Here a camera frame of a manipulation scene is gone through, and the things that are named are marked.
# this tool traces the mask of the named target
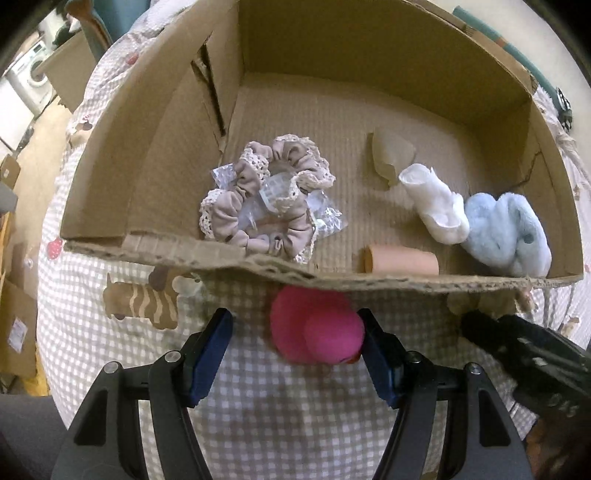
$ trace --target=pink plush toy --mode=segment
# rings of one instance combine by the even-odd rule
[[[359,358],[365,328],[340,292],[284,287],[271,306],[271,335],[299,364],[336,365]]]

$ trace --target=light blue fuzzy sock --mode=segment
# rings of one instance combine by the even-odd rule
[[[545,277],[552,254],[544,229],[527,199],[505,193],[468,198],[464,206],[470,234],[464,249],[496,273],[511,277]]]

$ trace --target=beige scrunchie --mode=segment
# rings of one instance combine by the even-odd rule
[[[287,195],[272,198],[272,206],[279,213],[281,222],[287,223],[287,231],[251,238],[238,228],[238,215],[244,201],[259,192],[271,175],[271,162],[280,169],[295,171]],[[316,144],[307,137],[296,135],[277,137],[272,147],[250,142],[233,168],[235,187],[232,190],[211,190],[202,201],[199,225],[206,238],[244,247],[251,253],[266,253],[307,263],[317,231],[306,193],[332,187],[335,181],[329,163],[320,156]]]
[[[282,215],[282,220],[287,223],[286,233],[251,238],[244,230],[238,229],[238,215],[244,200],[260,190],[261,177],[265,175],[261,175],[244,155],[234,164],[234,171],[236,186],[232,190],[212,190],[202,202],[200,225],[206,237],[244,247],[250,253],[265,253],[287,260],[297,258],[314,236],[313,219],[309,215],[305,196],[299,193]]]

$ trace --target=gingham bedsheet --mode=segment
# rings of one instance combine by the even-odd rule
[[[162,29],[193,0],[161,1],[146,12],[101,59],[89,80],[82,104],[67,132],[84,116],[100,118],[117,88]],[[550,122],[551,103],[538,92]],[[567,137],[555,125],[559,145]],[[284,362],[269,346],[267,311],[277,286],[232,281],[208,283],[196,297],[179,299],[174,331],[155,330],[147,319],[119,322],[105,316],[102,291],[106,275],[113,281],[146,283],[150,267],[103,261],[61,252],[50,260],[47,244],[59,237],[66,199],[84,145],[67,148],[44,223],[38,260],[37,341],[54,400],[69,426],[101,367],[111,360],[125,367],[148,364],[178,349],[199,331],[218,306],[236,314],[235,333],[212,390],[190,416],[214,479],[354,479],[371,478],[385,449],[396,412],[375,394],[363,361],[354,365],[296,366]],[[580,162],[562,149],[582,224],[586,274],[580,283],[536,291],[539,308],[530,320],[558,329],[572,317],[580,320],[571,338],[586,346],[591,336],[589,291],[591,195]],[[514,383],[489,355],[458,337],[457,320],[444,296],[370,292],[351,295],[356,307],[371,308],[385,330],[405,347],[433,362],[462,367],[483,365],[507,408],[514,406]],[[512,408],[520,435],[535,417]],[[426,471],[437,468],[443,442],[444,407],[437,409]],[[162,478],[149,406],[140,405],[142,439],[150,478]]]

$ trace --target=washing machine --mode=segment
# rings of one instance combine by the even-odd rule
[[[44,73],[35,69],[51,54],[43,40],[35,43],[6,72],[6,79],[31,112],[38,117],[51,102],[54,90]]]

